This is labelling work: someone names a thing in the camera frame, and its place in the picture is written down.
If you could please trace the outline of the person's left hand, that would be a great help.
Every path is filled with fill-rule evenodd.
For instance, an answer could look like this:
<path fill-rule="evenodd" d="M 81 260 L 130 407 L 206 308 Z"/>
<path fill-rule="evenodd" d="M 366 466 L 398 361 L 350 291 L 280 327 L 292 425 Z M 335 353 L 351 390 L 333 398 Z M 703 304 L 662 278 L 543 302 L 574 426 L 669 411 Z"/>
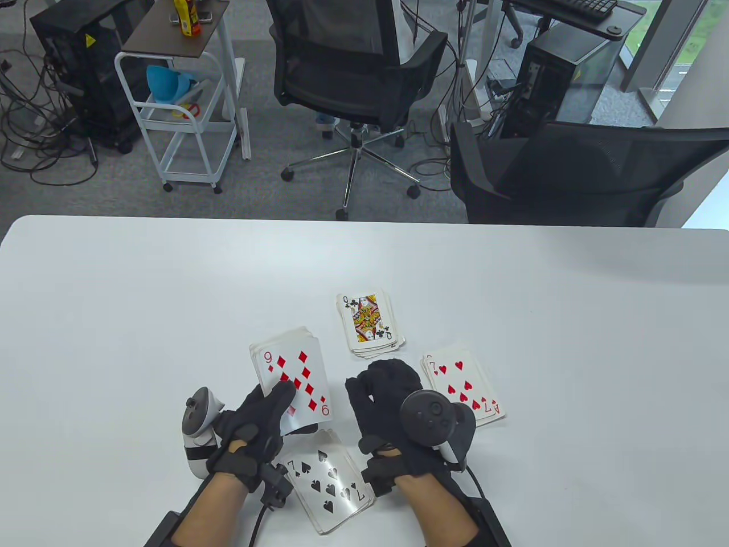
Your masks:
<path fill-rule="evenodd" d="M 220 446 L 208 458 L 208 472 L 226 472 L 250 492 L 257 490 L 262 467 L 271 464 L 283 447 L 281 420 L 296 393 L 290 380 L 276 383 L 268 395 L 257 385 L 237 410 L 222 412 L 214 422 Z"/>

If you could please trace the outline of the person's right hand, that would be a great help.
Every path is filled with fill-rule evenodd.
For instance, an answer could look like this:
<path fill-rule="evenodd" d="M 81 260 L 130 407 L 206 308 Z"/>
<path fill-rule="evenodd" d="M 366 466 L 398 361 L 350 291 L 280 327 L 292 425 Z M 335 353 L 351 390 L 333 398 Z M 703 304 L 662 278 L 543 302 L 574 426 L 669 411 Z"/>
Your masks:
<path fill-rule="evenodd" d="M 455 483 L 443 457 L 404 429 L 400 409 L 407 396 L 423 388 L 415 369 L 400 359 L 374 361 L 347 379 L 345 388 L 362 433 L 359 449 L 372 454 L 363 473 L 366 481 L 432 474 L 443 485 Z"/>

